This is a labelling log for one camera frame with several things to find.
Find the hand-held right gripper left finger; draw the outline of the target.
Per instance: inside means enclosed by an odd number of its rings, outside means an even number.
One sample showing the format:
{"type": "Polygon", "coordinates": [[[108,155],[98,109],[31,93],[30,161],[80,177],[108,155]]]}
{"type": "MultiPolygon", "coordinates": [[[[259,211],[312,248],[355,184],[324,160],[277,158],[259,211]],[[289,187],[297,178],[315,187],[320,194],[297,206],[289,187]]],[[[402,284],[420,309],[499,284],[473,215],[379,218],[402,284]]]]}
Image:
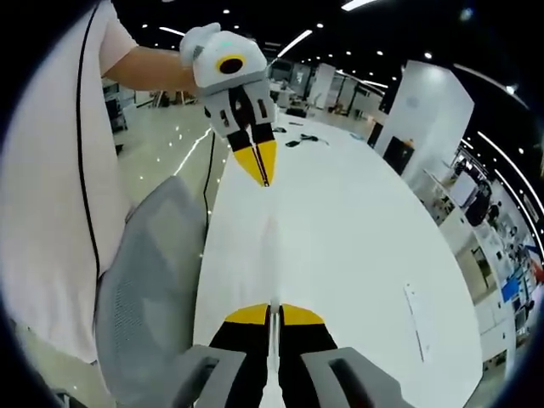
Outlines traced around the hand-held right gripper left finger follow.
{"type": "Polygon", "coordinates": [[[181,356],[174,407],[258,407],[268,381],[270,306],[229,314],[209,345],[181,356]]]}

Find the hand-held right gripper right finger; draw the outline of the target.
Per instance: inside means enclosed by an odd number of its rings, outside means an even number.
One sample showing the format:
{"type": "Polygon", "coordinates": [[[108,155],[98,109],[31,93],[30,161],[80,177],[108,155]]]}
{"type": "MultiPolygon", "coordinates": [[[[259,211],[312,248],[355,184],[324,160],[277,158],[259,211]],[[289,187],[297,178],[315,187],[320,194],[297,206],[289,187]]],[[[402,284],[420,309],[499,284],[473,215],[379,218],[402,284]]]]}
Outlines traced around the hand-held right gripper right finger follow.
{"type": "Polygon", "coordinates": [[[280,306],[278,380],[286,407],[401,407],[399,382],[352,347],[340,348],[313,311],[280,306]]]}

